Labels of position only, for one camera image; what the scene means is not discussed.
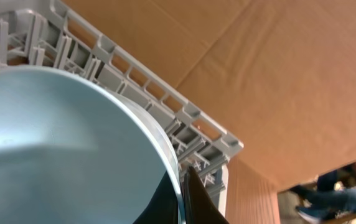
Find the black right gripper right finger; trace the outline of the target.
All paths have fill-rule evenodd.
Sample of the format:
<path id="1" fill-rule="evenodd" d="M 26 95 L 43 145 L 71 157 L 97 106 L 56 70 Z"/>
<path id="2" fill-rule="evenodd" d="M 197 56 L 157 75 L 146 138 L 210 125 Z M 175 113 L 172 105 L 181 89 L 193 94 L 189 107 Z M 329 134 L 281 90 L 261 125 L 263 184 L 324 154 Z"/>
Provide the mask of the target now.
<path id="1" fill-rule="evenodd" d="M 228 224 L 218 211 L 198 176 L 196 170 L 186 169 L 183 183 L 186 224 Z"/>

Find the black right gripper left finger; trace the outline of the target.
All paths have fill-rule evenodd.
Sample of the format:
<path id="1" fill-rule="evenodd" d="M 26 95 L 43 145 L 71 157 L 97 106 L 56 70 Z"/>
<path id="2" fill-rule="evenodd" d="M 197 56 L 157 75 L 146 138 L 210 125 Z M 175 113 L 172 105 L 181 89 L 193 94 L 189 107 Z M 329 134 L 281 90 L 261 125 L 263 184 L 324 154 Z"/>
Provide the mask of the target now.
<path id="1" fill-rule="evenodd" d="M 150 202 L 133 224 L 178 224 L 176 193 L 166 172 Z"/>

